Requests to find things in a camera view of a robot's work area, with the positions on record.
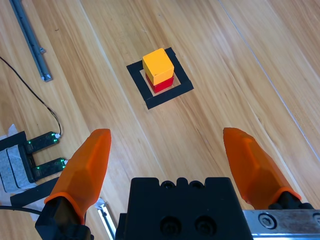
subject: stacked blocks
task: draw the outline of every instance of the stacked blocks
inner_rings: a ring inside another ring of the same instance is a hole
[[[154,93],[169,88],[174,83],[174,65],[163,48],[145,55],[142,65]]]

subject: yellow cube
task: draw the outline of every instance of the yellow cube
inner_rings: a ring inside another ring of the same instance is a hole
[[[145,73],[154,86],[174,75],[174,65],[163,48],[145,55],[142,58],[142,64]]]

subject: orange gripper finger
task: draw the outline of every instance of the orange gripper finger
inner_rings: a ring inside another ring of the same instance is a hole
[[[223,141],[231,173],[241,197],[255,209],[268,209],[283,192],[299,200],[273,159],[256,140],[237,128],[223,130]]]
[[[81,224],[84,224],[86,211],[99,198],[107,172],[110,147],[109,129],[93,131],[68,161],[44,203],[65,197],[73,206]]]

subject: metal rail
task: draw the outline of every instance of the metal rail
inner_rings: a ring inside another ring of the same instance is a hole
[[[40,77],[43,81],[49,82],[53,78],[48,70],[47,64],[42,56],[46,51],[39,46],[36,36],[30,26],[24,7],[21,4],[21,0],[9,0],[16,16],[16,19],[20,25],[26,43],[29,46],[30,52],[34,59],[34,63],[38,68]]]

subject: black square marker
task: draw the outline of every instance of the black square marker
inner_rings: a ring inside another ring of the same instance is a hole
[[[179,80],[180,85],[175,86],[159,95],[153,96],[152,92],[148,87],[148,84],[146,83],[144,77],[140,73],[140,71],[144,69],[142,65],[142,60],[126,66],[133,81],[135,82],[135,85],[139,89],[141,96],[145,101],[146,107],[148,109],[152,109],[160,104],[163,104],[176,97],[179,97],[180,95],[194,89],[194,86],[192,85],[186,72],[182,68],[172,48],[167,48],[165,52],[174,66],[174,73],[176,75],[176,78]]]

